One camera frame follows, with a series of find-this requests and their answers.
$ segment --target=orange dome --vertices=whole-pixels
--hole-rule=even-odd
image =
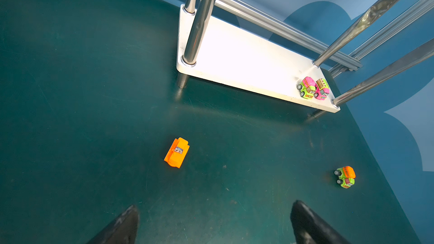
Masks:
[[[346,177],[353,179],[355,178],[355,172],[353,168],[351,168],[350,166],[345,166],[343,169]]]

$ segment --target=green floor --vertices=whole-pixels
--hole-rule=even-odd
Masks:
[[[139,244],[293,243],[296,199],[353,244],[419,242],[346,106],[305,125],[310,108],[204,80],[180,95],[178,11],[0,0],[0,244],[82,244],[130,204]]]

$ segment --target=toy car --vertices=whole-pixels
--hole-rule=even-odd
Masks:
[[[355,172],[350,166],[345,166],[343,168],[336,169],[335,175],[339,176],[338,184],[343,188],[349,188],[354,185]]]
[[[313,95],[316,99],[324,100],[327,98],[327,95],[330,93],[330,87],[328,86],[327,81],[324,78],[320,78],[316,81],[316,91]]]
[[[305,77],[297,89],[300,91],[300,96],[306,99],[311,99],[316,91],[315,81],[311,77]]]

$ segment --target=white shelf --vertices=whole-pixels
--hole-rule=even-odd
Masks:
[[[245,89],[274,98],[310,106],[329,112],[338,112],[330,100],[306,99],[296,88],[304,77],[315,81],[324,78],[312,60],[276,45],[246,30],[211,17],[198,59],[194,67],[186,66],[184,54],[194,15],[181,6],[176,68],[180,73]]]

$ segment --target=toy truck cab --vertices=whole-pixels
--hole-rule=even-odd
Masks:
[[[354,185],[354,178],[355,178],[355,172],[353,168],[350,166],[345,166],[339,169],[336,169],[335,175],[339,176],[338,181],[336,181],[338,184],[341,185],[343,188],[349,188],[352,185]]]
[[[316,99],[324,100],[330,93],[330,87],[325,79],[320,78],[316,81],[316,91],[313,95]]]
[[[300,84],[297,85],[300,91],[300,96],[306,99],[311,99],[316,91],[315,81],[311,77],[305,77]]]

